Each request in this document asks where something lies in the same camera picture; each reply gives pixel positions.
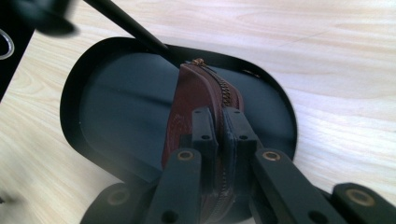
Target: wooden table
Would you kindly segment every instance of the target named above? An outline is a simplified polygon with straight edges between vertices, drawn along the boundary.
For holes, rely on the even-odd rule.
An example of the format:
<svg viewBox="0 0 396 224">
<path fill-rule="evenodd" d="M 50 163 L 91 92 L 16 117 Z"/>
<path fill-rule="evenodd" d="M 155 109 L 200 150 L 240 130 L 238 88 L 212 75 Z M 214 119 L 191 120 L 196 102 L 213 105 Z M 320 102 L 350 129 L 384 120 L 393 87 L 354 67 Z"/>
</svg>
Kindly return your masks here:
<svg viewBox="0 0 396 224">
<path fill-rule="evenodd" d="M 396 2 L 115 0 L 167 44 L 253 62 L 285 89 L 299 129 L 295 164 L 319 188 L 342 182 L 396 204 Z M 125 32 L 82 1 L 79 35 L 35 33 L 0 104 L 1 223 L 79 223 L 119 182 L 71 148 L 62 89 L 78 57 Z"/>
</svg>

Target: black tray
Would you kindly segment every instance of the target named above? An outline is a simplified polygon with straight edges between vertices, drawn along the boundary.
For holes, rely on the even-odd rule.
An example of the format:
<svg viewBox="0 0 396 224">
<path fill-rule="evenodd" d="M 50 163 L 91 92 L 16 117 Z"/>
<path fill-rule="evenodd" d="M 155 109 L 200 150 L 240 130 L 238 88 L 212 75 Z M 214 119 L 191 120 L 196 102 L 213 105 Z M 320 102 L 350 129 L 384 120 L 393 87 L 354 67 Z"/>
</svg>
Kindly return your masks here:
<svg viewBox="0 0 396 224">
<path fill-rule="evenodd" d="M 246 61 L 198 49 L 168 46 L 181 58 L 204 58 L 240 90 L 245 114 L 265 147 L 294 156 L 296 119 L 275 80 Z M 61 100 L 69 144 L 125 182 L 150 182 L 162 173 L 166 123 L 178 69 L 133 38 L 114 37 L 77 61 Z"/>
</svg>

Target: black holder arm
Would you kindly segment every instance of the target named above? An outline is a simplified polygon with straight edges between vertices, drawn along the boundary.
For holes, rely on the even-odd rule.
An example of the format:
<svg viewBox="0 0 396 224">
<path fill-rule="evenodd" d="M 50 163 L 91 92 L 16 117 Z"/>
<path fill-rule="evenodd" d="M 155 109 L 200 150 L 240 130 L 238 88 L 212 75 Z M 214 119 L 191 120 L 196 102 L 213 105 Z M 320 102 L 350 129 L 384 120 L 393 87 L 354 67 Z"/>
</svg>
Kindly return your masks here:
<svg viewBox="0 0 396 224">
<path fill-rule="evenodd" d="M 286 154 L 265 148 L 241 111 L 227 107 L 223 112 L 226 137 L 222 160 L 228 164 L 227 188 L 235 192 L 234 205 L 247 202 L 237 208 L 247 206 L 256 223 L 377 224 L 396 220 L 396 208 L 363 186 L 341 184 L 332 195 L 323 193 Z M 159 183 L 128 187 L 135 200 L 117 203 L 119 211 L 109 200 L 119 190 L 105 189 L 82 223 L 199 223 L 201 195 L 210 189 L 207 183 L 213 181 L 214 172 L 214 156 L 207 149 L 217 144 L 211 140 L 210 111 L 197 108 L 192 116 L 192 136 L 184 136 L 182 148 L 171 154 Z M 116 215 L 114 219 L 108 218 L 109 212 Z"/>
</svg>

